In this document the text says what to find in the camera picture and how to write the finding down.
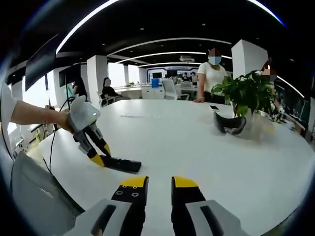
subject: black ceiling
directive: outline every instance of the black ceiling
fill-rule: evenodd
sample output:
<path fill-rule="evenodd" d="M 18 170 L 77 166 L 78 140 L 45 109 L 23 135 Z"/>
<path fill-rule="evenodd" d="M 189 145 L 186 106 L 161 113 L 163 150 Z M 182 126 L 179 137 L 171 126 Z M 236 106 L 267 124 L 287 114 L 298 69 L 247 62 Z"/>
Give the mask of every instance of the black ceiling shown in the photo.
<path fill-rule="evenodd" d="M 84 16 L 106 1 L 60 2 L 45 19 L 25 35 L 12 65 L 29 59 L 54 35 L 69 32 Z M 260 2 L 278 15 L 286 27 L 247 0 L 120 0 L 85 23 L 61 51 L 83 52 L 85 60 L 95 54 L 107 55 L 147 41 L 199 37 L 232 44 L 203 40 L 164 41 L 116 54 L 136 57 L 162 52 L 205 52 L 206 48 L 216 47 L 223 55 L 230 57 L 232 46 L 244 39 L 265 48 L 272 57 L 278 74 L 303 93 L 307 93 L 313 65 L 310 56 L 314 53 L 314 48 L 311 32 L 305 32 L 301 26 L 305 27 L 306 22 L 310 22 L 311 10 L 304 5 L 304 0 L 299 1 L 299 4 L 271 0 Z M 163 55 L 139 60 L 148 63 L 176 62 L 179 61 L 179 56 Z M 206 60 L 206 57 L 200 55 L 192 57 L 196 62 Z M 222 62 L 227 70 L 232 71 L 232 60 L 222 59 Z"/>

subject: potted plant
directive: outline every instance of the potted plant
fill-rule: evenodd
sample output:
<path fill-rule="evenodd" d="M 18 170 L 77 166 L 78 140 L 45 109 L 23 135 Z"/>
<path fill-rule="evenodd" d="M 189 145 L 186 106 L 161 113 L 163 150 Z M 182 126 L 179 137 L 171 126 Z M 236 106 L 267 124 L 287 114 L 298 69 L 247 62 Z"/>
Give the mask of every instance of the potted plant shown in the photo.
<path fill-rule="evenodd" d="M 215 85 L 211 92 L 224 94 L 226 104 L 232 103 L 235 116 L 253 115 L 256 111 L 271 114 L 270 101 L 275 99 L 271 85 L 265 76 L 252 71 L 236 79 L 225 77 L 223 83 Z"/>

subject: smartphone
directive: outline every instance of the smartphone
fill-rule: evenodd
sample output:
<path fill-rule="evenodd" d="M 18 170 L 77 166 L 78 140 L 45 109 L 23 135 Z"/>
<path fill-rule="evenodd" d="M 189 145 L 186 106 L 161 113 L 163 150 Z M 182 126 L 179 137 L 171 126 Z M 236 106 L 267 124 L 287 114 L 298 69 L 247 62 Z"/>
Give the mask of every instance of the smartphone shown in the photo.
<path fill-rule="evenodd" d="M 211 107 L 213 110 L 217 110 L 217 111 L 219 110 L 216 106 L 211 106 L 211 105 L 210 105 L 210 107 Z"/>

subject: round white table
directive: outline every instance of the round white table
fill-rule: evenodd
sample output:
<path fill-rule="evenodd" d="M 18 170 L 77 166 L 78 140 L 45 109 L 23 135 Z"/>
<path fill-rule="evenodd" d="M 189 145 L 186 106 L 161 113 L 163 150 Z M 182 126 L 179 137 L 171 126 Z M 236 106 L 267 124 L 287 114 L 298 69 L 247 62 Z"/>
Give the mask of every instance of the round white table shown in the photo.
<path fill-rule="evenodd" d="M 219 134 L 210 104 L 171 100 L 126 100 L 101 110 L 97 125 L 114 157 L 142 162 L 149 176 L 142 235 L 173 235 L 171 177 L 191 178 L 207 200 L 241 220 L 252 236 L 268 232 L 301 203 L 314 171 L 307 142 L 280 124 L 261 143 Z M 223 116 L 230 106 L 214 104 Z M 39 144 L 49 162 L 52 136 Z M 120 181 L 132 176 L 101 168 L 77 148 L 70 133 L 56 133 L 52 173 L 84 209 L 110 199 Z"/>

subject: blue bin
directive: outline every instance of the blue bin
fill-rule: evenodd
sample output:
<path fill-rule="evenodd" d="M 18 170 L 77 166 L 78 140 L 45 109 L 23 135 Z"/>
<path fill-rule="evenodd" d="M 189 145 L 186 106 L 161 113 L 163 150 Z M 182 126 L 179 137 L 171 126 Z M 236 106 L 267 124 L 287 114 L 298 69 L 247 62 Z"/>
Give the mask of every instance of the blue bin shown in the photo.
<path fill-rule="evenodd" d="M 158 88 L 159 78 L 151 79 L 151 82 L 152 82 L 152 87 L 153 88 Z"/>

